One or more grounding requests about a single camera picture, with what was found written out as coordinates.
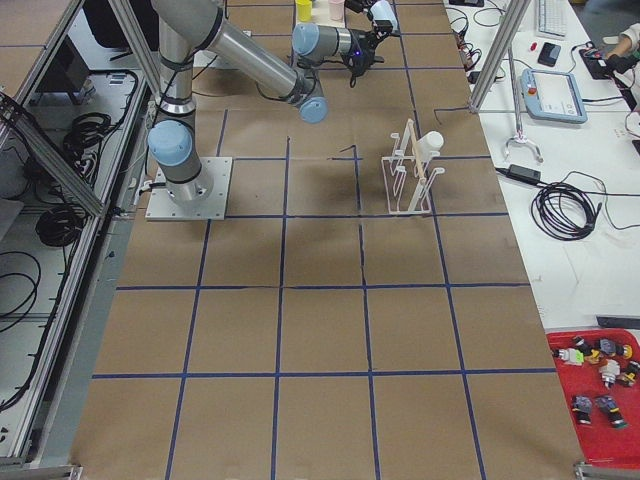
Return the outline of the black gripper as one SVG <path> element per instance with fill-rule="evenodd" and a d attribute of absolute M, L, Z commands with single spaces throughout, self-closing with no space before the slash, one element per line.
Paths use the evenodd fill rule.
<path fill-rule="evenodd" d="M 351 46 L 344 54 L 344 65 L 352 75 L 363 75 L 373 64 L 384 63 L 376 48 L 385 40 L 385 30 L 375 27 L 371 31 L 349 29 Z"/>
<path fill-rule="evenodd" d="M 345 0 L 345 7 L 355 13 L 368 13 L 373 5 L 372 0 Z M 375 31 L 394 31 L 395 22 L 388 19 L 374 19 L 373 28 Z"/>

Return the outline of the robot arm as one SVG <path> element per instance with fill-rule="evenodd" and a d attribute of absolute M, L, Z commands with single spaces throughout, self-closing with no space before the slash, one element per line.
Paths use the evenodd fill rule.
<path fill-rule="evenodd" d="M 325 62 L 343 63 L 357 79 L 379 62 L 377 46 L 398 29 L 386 1 L 348 1 L 345 5 L 366 13 L 371 30 L 300 22 L 292 33 L 291 60 L 284 62 L 231 24 L 218 1 L 153 2 L 159 16 L 161 90 L 156 98 L 159 122 L 151 128 L 148 146 L 174 202 L 203 200 L 214 187 L 214 177 L 196 150 L 195 55 L 213 53 L 216 97 L 239 94 L 240 77 L 246 75 L 263 98 L 292 105 L 304 121 L 315 124 L 328 112 L 318 67 Z"/>

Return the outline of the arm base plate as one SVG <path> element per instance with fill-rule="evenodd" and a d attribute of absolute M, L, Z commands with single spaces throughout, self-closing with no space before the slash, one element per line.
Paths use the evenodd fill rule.
<path fill-rule="evenodd" d="M 146 208 L 149 221 L 223 220 L 232 176 L 231 157 L 201 157 L 197 178 L 185 184 L 167 181 L 158 169 L 156 182 L 165 186 L 153 188 Z"/>

